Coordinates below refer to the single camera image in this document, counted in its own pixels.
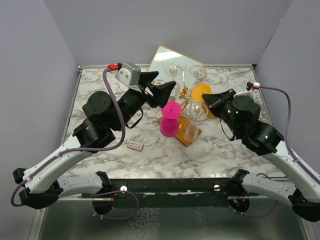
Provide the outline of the small clear stemmed glass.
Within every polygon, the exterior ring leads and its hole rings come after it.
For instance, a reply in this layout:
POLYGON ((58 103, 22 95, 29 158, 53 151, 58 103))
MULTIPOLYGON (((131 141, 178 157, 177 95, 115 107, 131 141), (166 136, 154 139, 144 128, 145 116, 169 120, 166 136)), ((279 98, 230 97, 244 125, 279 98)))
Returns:
POLYGON ((184 139, 188 143, 192 143, 198 137, 200 133, 198 123, 206 119, 208 112, 209 110, 204 103, 196 102, 189 106, 187 114, 191 120, 184 132, 184 139))

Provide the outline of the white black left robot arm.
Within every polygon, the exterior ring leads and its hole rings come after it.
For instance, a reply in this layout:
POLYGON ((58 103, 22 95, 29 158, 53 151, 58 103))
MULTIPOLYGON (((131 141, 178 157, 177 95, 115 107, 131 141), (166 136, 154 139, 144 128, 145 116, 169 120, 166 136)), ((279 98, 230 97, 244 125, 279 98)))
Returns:
POLYGON ((105 172, 76 177, 63 175, 98 152, 119 148, 125 140, 128 121, 145 103, 151 108, 163 108, 176 82, 154 85, 152 82, 158 71, 139 72, 134 81, 136 89, 129 88, 120 99, 116 99, 107 78, 110 71, 106 68, 102 72, 107 91, 97 91, 89 97, 83 106, 87 118, 73 134, 40 163, 13 171, 17 187, 10 198, 12 206, 39 210, 72 195, 90 194, 103 198, 112 194, 114 187, 105 172))

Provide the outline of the clear round wine glass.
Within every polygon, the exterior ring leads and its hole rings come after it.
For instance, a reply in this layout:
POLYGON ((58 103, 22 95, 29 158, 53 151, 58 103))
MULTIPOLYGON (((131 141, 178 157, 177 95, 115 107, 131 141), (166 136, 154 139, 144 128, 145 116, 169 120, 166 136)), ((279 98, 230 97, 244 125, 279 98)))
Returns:
POLYGON ((186 76, 184 69, 179 64, 172 64, 165 68, 165 73, 172 77, 173 80, 178 81, 178 83, 185 87, 186 86, 186 76))

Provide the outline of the pink plastic goblet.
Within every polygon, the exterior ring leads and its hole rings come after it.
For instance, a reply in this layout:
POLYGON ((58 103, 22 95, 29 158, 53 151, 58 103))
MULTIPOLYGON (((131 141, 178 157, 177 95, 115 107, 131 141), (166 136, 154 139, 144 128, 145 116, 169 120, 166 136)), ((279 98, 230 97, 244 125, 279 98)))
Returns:
POLYGON ((180 122, 178 118, 182 114, 182 107, 176 101, 168 101, 161 109, 162 120, 160 121, 160 133, 168 138, 174 137, 178 131, 180 122))

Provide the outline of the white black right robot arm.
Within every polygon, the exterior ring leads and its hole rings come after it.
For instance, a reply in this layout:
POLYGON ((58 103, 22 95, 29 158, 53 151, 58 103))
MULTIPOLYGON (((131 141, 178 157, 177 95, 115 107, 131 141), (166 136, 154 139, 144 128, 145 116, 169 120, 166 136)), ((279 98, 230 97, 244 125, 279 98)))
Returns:
POLYGON ((272 125, 259 120, 261 106, 248 92, 233 89, 218 94, 204 93, 208 110, 224 121, 234 140, 271 162, 290 180, 278 182, 239 169, 229 181, 230 191, 240 196, 254 193, 289 205, 309 222, 320 220, 320 176, 287 146, 284 136, 272 125))

